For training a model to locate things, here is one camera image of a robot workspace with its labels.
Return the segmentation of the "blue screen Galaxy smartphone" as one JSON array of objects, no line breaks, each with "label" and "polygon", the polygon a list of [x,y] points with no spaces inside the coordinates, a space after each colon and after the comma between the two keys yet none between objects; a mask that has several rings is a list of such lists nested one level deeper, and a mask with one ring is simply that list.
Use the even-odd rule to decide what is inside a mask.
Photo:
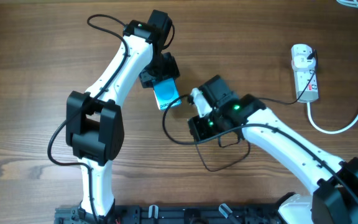
[{"label": "blue screen Galaxy smartphone", "polygon": [[173,78],[155,84],[154,94],[158,109],[162,111],[180,96]]}]

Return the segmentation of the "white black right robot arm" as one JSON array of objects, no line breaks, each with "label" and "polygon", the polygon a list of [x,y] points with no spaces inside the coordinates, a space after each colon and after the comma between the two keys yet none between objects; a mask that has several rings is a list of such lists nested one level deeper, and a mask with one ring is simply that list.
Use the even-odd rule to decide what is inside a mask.
[{"label": "white black right robot arm", "polygon": [[239,98],[216,75],[192,89],[198,114],[188,122],[195,141],[235,132],[285,166],[308,190],[278,206],[286,223],[358,223],[358,158],[345,161],[289,128],[252,95]]}]

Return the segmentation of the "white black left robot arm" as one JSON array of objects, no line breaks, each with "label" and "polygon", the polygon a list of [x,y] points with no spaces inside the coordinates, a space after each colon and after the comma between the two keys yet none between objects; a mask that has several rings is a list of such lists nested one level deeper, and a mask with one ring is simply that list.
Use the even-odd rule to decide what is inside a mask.
[{"label": "white black left robot arm", "polygon": [[122,107],[135,81],[153,89],[160,110],[181,103],[175,84],[180,72],[166,52],[174,35],[166,12],[153,10],[147,22],[130,21],[99,80],[67,99],[66,142],[81,166],[84,196],[79,213],[84,221],[103,223],[114,211],[111,168],[124,141]]}]

